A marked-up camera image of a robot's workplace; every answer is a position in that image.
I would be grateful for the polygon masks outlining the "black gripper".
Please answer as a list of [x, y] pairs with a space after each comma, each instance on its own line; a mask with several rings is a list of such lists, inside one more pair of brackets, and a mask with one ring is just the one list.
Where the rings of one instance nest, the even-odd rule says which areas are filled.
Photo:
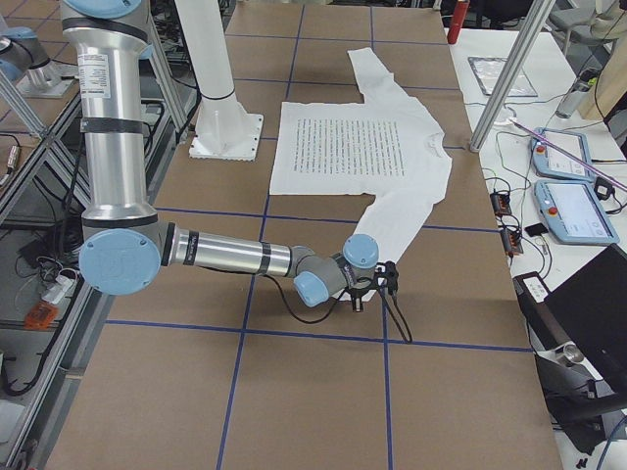
[[357, 283], [347, 288], [347, 293], [353, 303], [353, 312], [363, 312], [362, 298], [371, 291], [379, 290], [379, 276], [373, 274], [371, 277], [361, 277]]

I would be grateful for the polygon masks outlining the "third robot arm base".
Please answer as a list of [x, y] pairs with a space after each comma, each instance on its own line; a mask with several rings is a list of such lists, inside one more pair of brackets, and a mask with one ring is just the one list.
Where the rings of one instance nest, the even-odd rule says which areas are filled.
[[35, 32], [25, 26], [1, 32], [1, 71], [32, 98], [60, 98], [77, 78], [77, 66], [56, 64]]

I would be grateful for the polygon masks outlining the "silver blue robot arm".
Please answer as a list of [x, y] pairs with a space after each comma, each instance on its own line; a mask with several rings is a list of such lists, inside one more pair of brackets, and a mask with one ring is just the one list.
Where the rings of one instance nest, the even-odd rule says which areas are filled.
[[93, 288], [115, 296], [146, 288], [163, 266], [287, 277], [317, 306], [348, 295], [354, 310], [380, 286], [378, 247], [354, 235], [327, 258], [286, 247], [212, 235], [160, 220], [149, 204], [139, 62], [149, 49], [145, 1], [65, 1], [63, 32], [75, 47], [91, 201], [82, 215], [79, 268]]

